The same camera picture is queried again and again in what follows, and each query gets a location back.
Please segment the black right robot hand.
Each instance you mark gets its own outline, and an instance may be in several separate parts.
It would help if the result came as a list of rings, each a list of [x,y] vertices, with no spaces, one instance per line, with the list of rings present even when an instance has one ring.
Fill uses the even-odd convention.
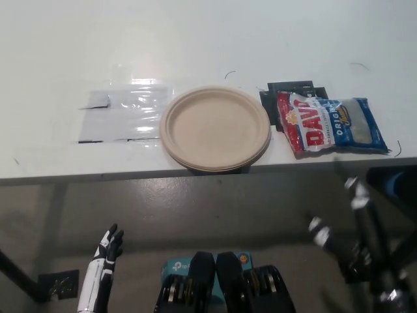
[[[306,215],[308,232],[313,242],[336,260],[346,283],[371,282],[391,264],[382,222],[363,181],[349,174],[338,158],[334,159],[334,169],[348,194],[358,242],[352,248],[345,246],[331,227],[312,213]]]

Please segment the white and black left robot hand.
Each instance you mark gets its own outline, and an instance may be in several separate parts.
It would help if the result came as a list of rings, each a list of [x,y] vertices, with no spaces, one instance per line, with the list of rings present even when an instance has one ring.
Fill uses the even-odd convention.
[[[107,312],[117,258],[122,254],[123,230],[113,224],[90,261],[79,296],[77,312]]]

